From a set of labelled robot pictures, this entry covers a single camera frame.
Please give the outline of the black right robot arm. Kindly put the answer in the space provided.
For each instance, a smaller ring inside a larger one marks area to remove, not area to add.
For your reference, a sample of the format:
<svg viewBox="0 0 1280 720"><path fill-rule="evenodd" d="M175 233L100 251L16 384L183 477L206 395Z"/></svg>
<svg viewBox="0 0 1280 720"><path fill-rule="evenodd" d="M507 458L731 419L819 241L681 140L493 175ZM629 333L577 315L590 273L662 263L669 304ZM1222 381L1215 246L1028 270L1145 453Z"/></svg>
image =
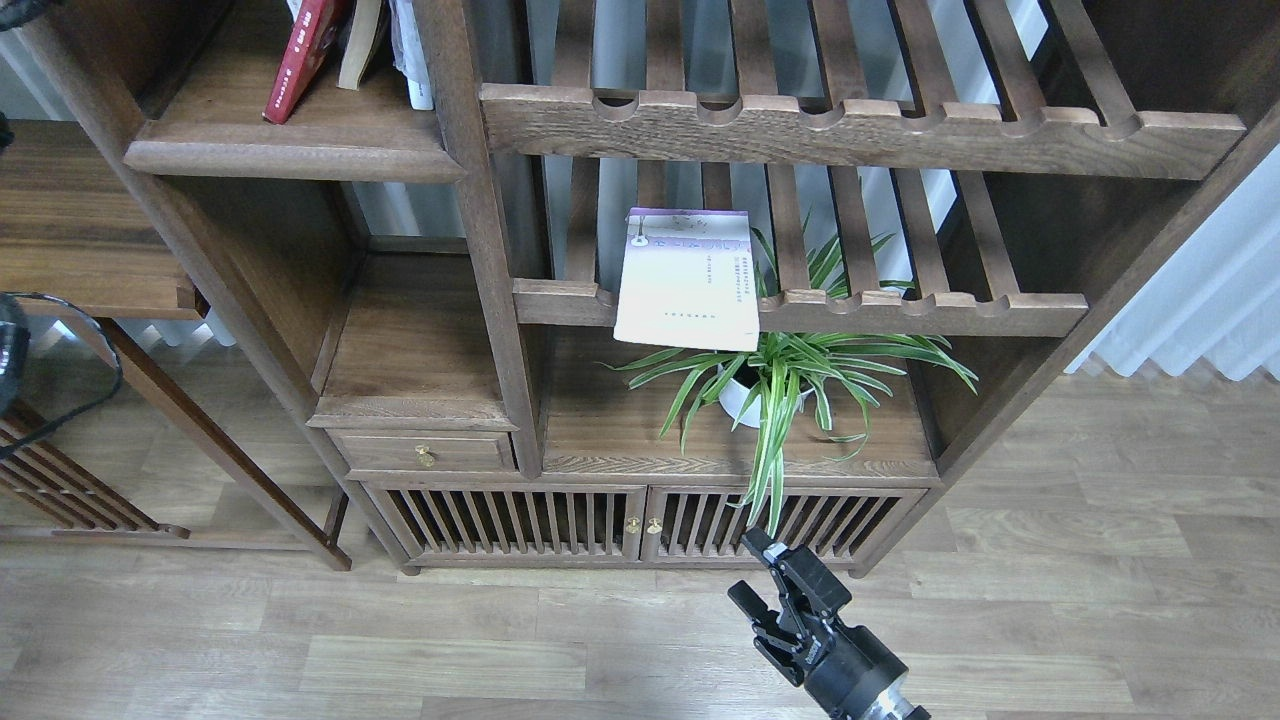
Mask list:
<svg viewBox="0 0 1280 720"><path fill-rule="evenodd" d="M812 550L790 548L759 528L742 542L771 570L781 609L769 609L746 582L727 594L750 620L755 648L786 680L831 719L929 717L901 693L908 666L867 626L840 619L851 593Z"/></svg>

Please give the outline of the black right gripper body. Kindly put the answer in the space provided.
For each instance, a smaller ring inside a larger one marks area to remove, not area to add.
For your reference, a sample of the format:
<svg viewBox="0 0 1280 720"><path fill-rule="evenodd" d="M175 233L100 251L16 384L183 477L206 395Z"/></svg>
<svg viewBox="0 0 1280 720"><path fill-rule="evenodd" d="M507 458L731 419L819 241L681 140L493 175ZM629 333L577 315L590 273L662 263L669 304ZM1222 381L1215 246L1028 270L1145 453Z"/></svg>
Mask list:
<svg viewBox="0 0 1280 720"><path fill-rule="evenodd" d="M768 568L781 609L774 632L753 628L756 650L831 719L906 719L908 666L865 626L841 621L849 589L805 546L788 548L783 564Z"/></svg>

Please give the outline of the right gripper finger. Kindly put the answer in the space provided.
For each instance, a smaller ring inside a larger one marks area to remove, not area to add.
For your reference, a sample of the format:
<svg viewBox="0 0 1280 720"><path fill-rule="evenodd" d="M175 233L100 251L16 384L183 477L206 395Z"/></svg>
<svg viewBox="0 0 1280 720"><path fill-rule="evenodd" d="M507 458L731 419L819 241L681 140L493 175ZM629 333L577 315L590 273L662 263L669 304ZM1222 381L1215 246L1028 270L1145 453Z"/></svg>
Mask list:
<svg viewBox="0 0 1280 720"><path fill-rule="evenodd" d="M746 583L736 582L727 596L758 632L774 632L778 614Z"/></svg>
<svg viewBox="0 0 1280 720"><path fill-rule="evenodd" d="M762 528L749 528L741 538L741 544L762 565L769 569L783 568L788 546L773 538Z"/></svg>

